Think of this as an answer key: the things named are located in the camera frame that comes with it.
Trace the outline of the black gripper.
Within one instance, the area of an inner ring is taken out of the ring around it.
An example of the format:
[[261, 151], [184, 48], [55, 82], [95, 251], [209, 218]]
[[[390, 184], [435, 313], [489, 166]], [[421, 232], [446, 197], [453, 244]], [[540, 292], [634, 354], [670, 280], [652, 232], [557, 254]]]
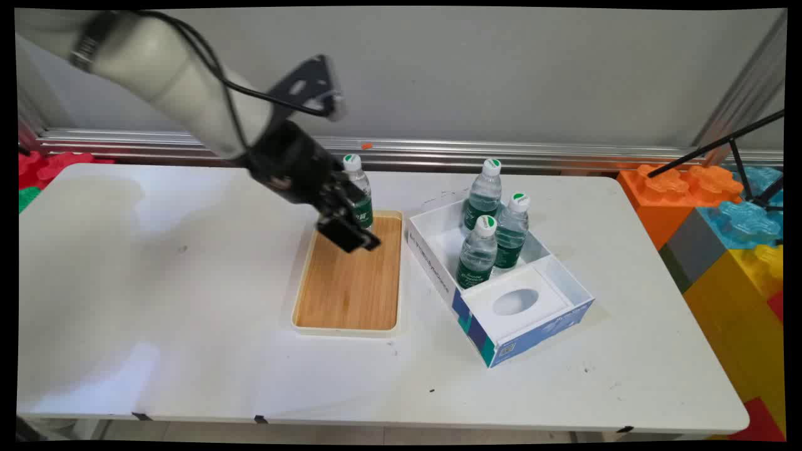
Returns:
[[293, 121], [281, 121], [246, 152], [250, 176], [292, 204], [328, 207], [324, 186], [333, 182], [335, 210], [321, 213], [317, 231], [346, 253], [372, 249], [381, 240], [372, 227], [372, 188], [367, 176], [335, 176], [343, 167]]

